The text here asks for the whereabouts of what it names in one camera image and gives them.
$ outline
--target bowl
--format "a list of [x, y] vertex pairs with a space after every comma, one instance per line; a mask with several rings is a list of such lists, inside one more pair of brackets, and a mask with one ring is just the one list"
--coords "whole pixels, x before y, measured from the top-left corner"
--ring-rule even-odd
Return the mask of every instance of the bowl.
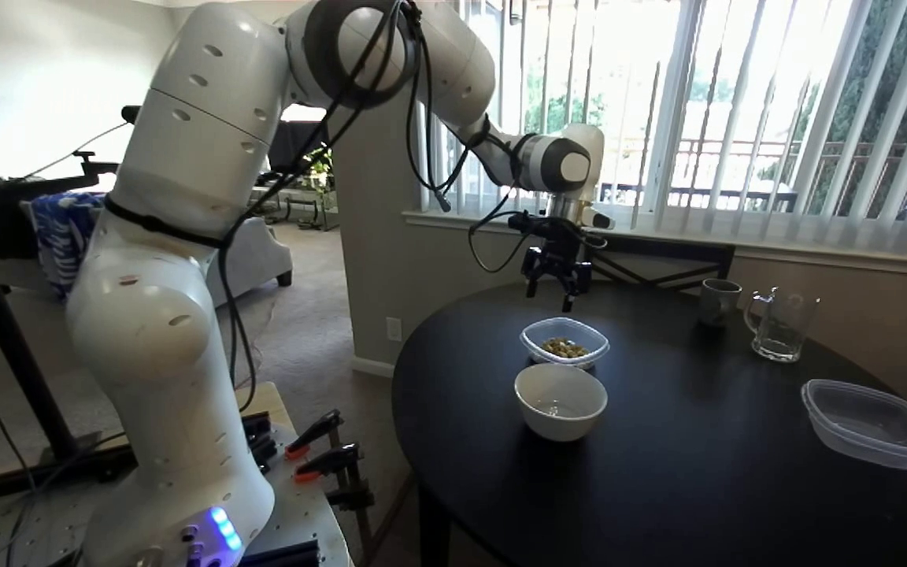
[[580, 441], [609, 411], [609, 391], [580, 367], [542, 363], [513, 382], [517, 408], [530, 433], [548, 441]]
[[589, 368], [605, 350], [609, 338], [577, 319], [542, 319], [521, 332], [524, 348], [537, 363], [565, 363]]
[[799, 398], [825, 447], [876, 468], [907, 470], [907, 399], [828, 379], [809, 379]]

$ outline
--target wall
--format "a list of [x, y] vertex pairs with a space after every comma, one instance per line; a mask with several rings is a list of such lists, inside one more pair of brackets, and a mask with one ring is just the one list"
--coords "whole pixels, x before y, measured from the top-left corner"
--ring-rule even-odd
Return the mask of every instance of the wall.
[[[404, 157], [404, 102], [365, 114], [336, 147], [343, 251], [349, 277], [357, 363], [387, 371], [401, 344], [383, 319], [414, 332], [430, 311], [482, 288], [521, 281], [517, 261], [490, 277], [473, 269], [467, 230], [411, 225], [414, 180]], [[496, 261], [513, 237], [490, 235], [478, 251]], [[743, 288], [799, 288], [825, 299], [817, 338], [907, 394], [907, 272], [812, 257], [743, 248]]]
[[[134, 0], [0, 0], [0, 178], [22, 178], [140, 104], [177, 22]], [[129, 128], [91, 145], [119, 160]], [[45, 178], [79, 175], [79, 160]]]

